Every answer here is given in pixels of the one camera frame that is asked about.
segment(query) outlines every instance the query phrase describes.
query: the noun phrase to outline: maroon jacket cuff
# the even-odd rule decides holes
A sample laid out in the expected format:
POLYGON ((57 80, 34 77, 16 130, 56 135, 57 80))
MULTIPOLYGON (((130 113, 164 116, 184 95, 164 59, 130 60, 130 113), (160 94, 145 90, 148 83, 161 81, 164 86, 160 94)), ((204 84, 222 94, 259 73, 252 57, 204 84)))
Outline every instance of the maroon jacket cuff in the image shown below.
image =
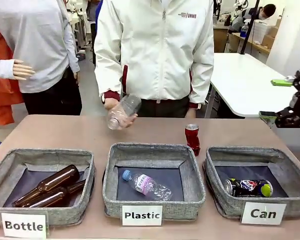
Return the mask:
POLYGON ((198 103, 189 103, 189 108, 190 109, 198 109, 199 108, 199 104, 198 103))
POLYGON ((117 99, 120 101, 120 94, 116 91, 109 90, 104 93, 104 99, 117 99))

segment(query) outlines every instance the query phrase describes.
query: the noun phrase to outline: black hair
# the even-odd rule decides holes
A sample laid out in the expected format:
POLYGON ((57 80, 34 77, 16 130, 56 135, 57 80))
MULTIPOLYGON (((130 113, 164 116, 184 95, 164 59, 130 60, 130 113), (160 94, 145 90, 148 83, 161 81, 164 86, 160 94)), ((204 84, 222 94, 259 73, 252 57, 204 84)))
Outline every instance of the black hair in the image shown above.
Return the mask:
POLYGON ((264 14, 270 18, 276 12, 276 5, 274 4, 267 4, 263 7, 264 14))

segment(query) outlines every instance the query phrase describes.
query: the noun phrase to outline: brown glass bottle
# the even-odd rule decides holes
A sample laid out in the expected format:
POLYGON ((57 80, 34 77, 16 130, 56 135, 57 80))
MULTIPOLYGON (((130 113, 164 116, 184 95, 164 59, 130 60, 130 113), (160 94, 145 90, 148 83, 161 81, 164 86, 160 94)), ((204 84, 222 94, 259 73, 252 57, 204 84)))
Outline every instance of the brown glass bottle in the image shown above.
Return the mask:
POLYGON ((58 187, 66 187, 69 186, 80 178, 80 174, 78 169, 75 165, 71 164, 64 169, 56 172, 55 174, 47 177, 46 179, 42 180, 36 188, 32 189, 26 195, 19 198, 17 201, 12 203, 12 206, 15 208, 19 208, 24 203, 27 203, 31 199, 34 199, 41 194, 47 193, 53 189, 58 187))
POLYGON ((22 208, 66 207, 71 195, 84 189, 86 180, 79 181, 68 187, 58 187, 43 195, 24 202, 22 208))

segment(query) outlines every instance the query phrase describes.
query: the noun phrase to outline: white table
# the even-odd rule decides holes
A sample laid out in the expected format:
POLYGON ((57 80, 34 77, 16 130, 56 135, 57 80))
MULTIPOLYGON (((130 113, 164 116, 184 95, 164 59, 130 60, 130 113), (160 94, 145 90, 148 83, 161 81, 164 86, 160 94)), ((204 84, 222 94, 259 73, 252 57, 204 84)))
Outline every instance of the white table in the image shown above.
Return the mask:
POLYGON ((249 54, 215 53, 211 78, 212 91, 205 118, 210 118, 215 93, 231 111, 245 118, 255 118, 260 111, 279 112, 289 106, 293 86, 273 86, 272 79, 285 77, 249 54))

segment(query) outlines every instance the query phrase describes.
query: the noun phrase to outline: face mask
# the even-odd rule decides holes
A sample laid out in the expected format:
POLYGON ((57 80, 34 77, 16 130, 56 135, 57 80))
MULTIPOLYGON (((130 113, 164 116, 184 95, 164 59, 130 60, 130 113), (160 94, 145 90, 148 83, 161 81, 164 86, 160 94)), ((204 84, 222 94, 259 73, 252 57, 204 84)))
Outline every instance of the face mask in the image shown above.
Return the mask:
POLYGON ((262 16, 262 14, 261 14, 261 12, 259 13, 259 19, 260 20, 265 20, 265 19, 267 19, 266 17, 264 17, 264 16, 262 16))

